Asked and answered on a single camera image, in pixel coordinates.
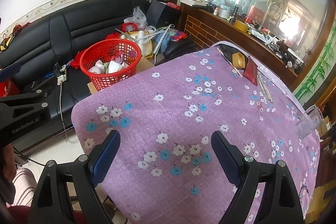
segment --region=white cable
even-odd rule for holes
[[[64,128],[64,133],[65,133],[65,141],[68,142],[68,135],[67,135],[67,130],[65,129],[65,124],[64,124],[64,121],[63,121],[63,114],[62,114],[62,85],[63,85],[63,82],[61,82],[60,84],[60,93],[59,93],[59,109],[61,111],[61,120],[62,120],[62,124],[63,124],[63,128]]]

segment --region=blue gripper pad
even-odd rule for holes
[[[220,165],[228,179],[228,181],[239,187],[241,178],[239,175],[239,165],[229,151],[230,144],[224,138],[221,132],[215,131],[211,135],[211,146],[215,152]]]
[[[120,134],[112,130],[102,144],[91,151],[88,164],[91,173],[91,184],[96,187],[103,182],[120,146]]]

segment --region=sofa backrest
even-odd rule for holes
[[[75,55],[102,41],[147,0],[84,0],[46,15],[24,28],[0,54],[0,67],[20,62],[12,77],[23,88],[53,70],[56,61],[66,64]]]

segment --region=basket rim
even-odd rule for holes
[[[132,47],[134,47],[138,51],[138,56],[137,56],[136,60],[132,64],[130,64],[127,68],[124,68],[124,69],[122,69],[120,71],[117,71],[117,72],[114,72],[114,73],[96,74],[96,73],[89,72],[88,70],[86,70],[84,68],[83,57],[87,54],[88,50],[90,50],[90,49],[92,49],[94,47],[97,47],[97,45],[99,45],[99,44],[106,43],[107,41],[120,41],[119,43],[131,45]],[[130,40],[127,40],[127,39],[121,39],[121,38],[112,38],[112,39],[105,39],[103,41],[97,42],[97,43],[93,44],[92,46],[90,46],[89,48],[87,48],[85,50],[85,52],[83,53],[83,55],[81,56],[80,60],[79,60],[79,65],[80,65],[80,68],[81,68],[82,72],[84,74],[86,74],[87,76],[89,76],[89,77],[93,77],[93,78],[106,78],[106,77],[113,77],[113,76],[122,74],[123,72],[127,72],[128,70],[131,70],[133,67],[135,67],[139,63],[141,57],[142,57],[141,49],[133,41],[130,41]]]

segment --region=silver screw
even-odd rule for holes
[[[285,163],[283,160],[278,160],[278,164],[279,164],[281,167],[285,167],[285,166],[286,166],[286,163]]]
[[[54,161],[54,160],[50,160],[50,161],[47,162],[46,165],[47,165],[48,167],[52,167],[54,164],[55,164],[55,161]]]
[[[79,156],[79,161],[86,161],[87,160],[87,155],[81,155]]]
[[[244,158],[247,162],[252,162],[253,158],[251,156],[245,156]]]

